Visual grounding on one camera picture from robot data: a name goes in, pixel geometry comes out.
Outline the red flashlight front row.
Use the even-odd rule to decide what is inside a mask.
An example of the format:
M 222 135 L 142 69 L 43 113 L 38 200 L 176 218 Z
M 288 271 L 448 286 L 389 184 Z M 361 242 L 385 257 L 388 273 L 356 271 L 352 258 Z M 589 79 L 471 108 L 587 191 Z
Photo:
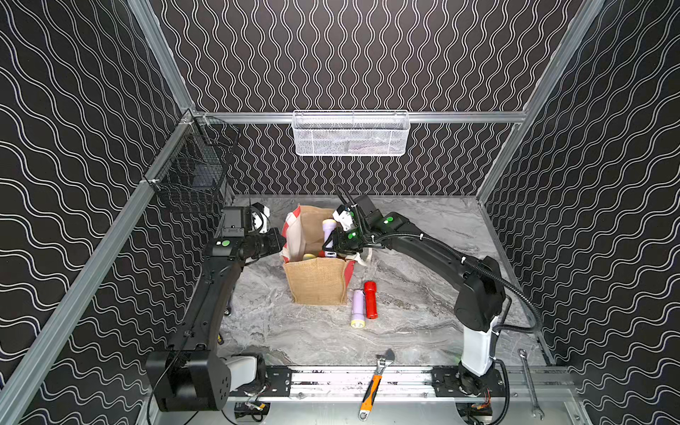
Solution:
M 366 317 L 370 320 L 378 318 L 376 293 L 376 282 L 367 281 L 364 283 Z

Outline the jute tote bag red trim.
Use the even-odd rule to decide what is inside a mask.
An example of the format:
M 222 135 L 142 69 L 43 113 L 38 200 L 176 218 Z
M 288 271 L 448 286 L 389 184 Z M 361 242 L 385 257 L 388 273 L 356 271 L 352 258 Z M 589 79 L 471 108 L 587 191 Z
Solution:
M 286 239 L 281 252 L 283 268 L 293 302 L 305 306 L 341 306 L 347 301 L 347 288 L 356 263 L 341 257 L 322 257 L 322 222 L 331 219 L 332 209 L 300 205 L 290 212 L 283 225 Z M 317 258 L 305 260 L 304 254 Z

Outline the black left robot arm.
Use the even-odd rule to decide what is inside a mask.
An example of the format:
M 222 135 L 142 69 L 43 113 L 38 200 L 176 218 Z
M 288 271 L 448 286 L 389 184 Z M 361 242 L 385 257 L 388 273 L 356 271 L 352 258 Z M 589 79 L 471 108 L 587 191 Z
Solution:
M 161 412 L 219 411 L 228 396 L 258 394 L 267 388 L 267 367 L 258 354 L 223 358 L 223 317 L 231 310 L 237 281 L 257 260 L 285 244 L 269 224 L 265 205 L 229 206 L 205 249 L 201 276 L 188 311 L 165 348 L 152 352 L 146 372 Z

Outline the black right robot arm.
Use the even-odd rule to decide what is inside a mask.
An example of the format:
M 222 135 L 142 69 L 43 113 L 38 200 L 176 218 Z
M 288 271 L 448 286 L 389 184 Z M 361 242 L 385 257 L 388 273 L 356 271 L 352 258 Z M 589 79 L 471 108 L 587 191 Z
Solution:
M 494 367 L 500 363 L 495 355 L 499 334 L 538 332 L 543 326 L 538 308 L 501 276 L 499 263 L 493 258 L 462 253 L 398 212 L 384 215 L 367 195 L 355 197 L 339 186 L 336 194 L 341 201 L 334 214 L 339 226 L 324 238 L 322 249 L 343 255 L 361 254 L 368 248 L 392 250 L 444 278 L 458 292 L 454 315 L 464 332 L 458 387 L 470 396 L 486 393 Z M 531 312 L 531 326 L 511 324 L 503 318 L 509 292 Z

